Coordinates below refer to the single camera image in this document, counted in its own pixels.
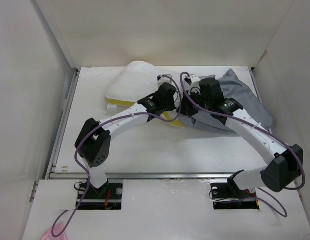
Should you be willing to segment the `white pillow with yellow edge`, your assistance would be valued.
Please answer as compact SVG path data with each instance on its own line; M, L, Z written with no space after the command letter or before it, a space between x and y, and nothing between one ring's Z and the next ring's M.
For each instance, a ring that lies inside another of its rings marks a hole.
M177 67L158 67L144 61L133 61L124 67L105 93L109 104L129 107L158 90L157 77L171 74L172 85L182 90Z

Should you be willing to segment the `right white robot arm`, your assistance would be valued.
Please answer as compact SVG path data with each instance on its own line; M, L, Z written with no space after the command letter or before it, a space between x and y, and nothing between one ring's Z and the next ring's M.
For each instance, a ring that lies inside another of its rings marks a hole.
M299 177L302 182L295 189L304 187L303 149L299 145L289 146L264 129L237 100L225 98L218 80L190 75L181 77L180 84L184 115L193 116L198 112L210 114L242 137L266 164L253 170L242 169L231 175L226 185L230 196L237 197L252 188L268 188L275 193L289 190L289 184Z

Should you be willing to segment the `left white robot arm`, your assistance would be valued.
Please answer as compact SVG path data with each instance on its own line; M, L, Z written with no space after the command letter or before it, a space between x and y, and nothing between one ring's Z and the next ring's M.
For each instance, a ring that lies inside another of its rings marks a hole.
M84 160L85 164L79 166L87 173L87 185L93 197L102 198L107 191L108 179L102 164L109 155L111 141L134 127L160 119L164 112L177 109L175 104L180 98L180 90L165 82L156 92L113 117L85 121L75 141L75 158L80 156Z

